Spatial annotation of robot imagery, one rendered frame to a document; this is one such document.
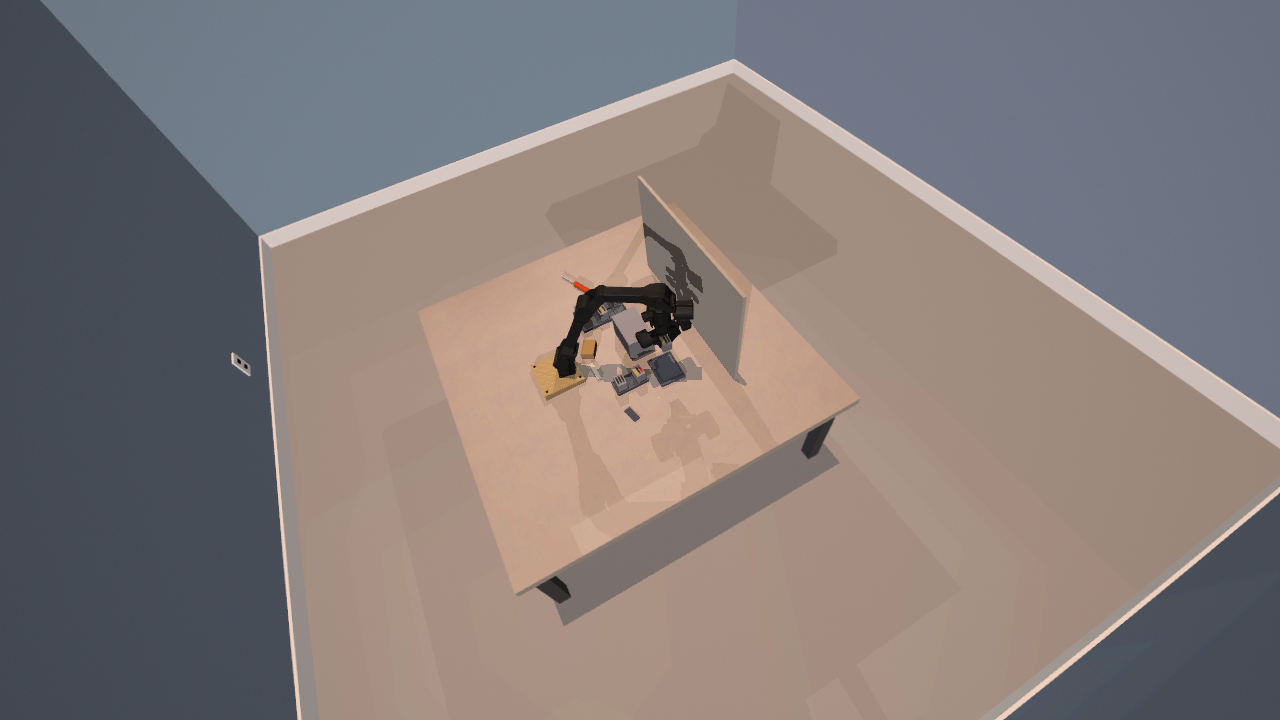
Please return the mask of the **red-handled screwdriver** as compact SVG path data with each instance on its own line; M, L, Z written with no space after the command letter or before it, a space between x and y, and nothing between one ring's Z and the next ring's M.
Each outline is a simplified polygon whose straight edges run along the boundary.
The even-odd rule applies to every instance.
M562 277L564 277L564 275L562 275ZM570 279L568 279L568 278L566 278L566 277L564 277L564 279L570 281ZM577 287L579 290L582 290L582 291L584 291L585 293L586 293L586 292L588 292L588 290L589 290L589 288L588 288L588 287L585 287L584 284L580 284L580 283L579 283L577 281L575 281L575 282L573 282L573 281L570 281L570 282L572 282L575 287Z

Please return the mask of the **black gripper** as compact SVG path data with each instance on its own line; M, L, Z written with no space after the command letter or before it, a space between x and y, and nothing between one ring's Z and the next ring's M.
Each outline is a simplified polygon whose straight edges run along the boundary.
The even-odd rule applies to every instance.
M643 348L650 347L652 345L658 345L659 347L662 347L659 336L662 337L664 334L668 334L669 340L673 342L675 338L678 334L681 334L681 331L678 331L678 325L681 327L681 331L689 331L692 327L690 320L676 320L675 322L675 319L671 320L671 318L669 318L669 322L666 322L666 323L658 323L658 322L654 320L655 329L649 331L649 332L646 332L646 329L639 331L635 336L636 336L636 340L637 340L639 345Z

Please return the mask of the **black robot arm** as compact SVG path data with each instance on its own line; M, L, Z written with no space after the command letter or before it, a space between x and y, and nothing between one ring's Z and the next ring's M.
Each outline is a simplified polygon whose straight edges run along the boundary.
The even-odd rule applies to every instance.
M646 311L641 313L641 316L643 322L650 322L652 328L654 320L658 323L669 322L671 313L675 320L692 319L692 300L676 301L676 293L666 283L652 283L644 287L608 287L599 284L595 290L588 290L586 293L579 295L570 332L556 348L553 366L558 370L561 378L576 374L575 357L579 354L577 340L582 325L605 302L646 305Z

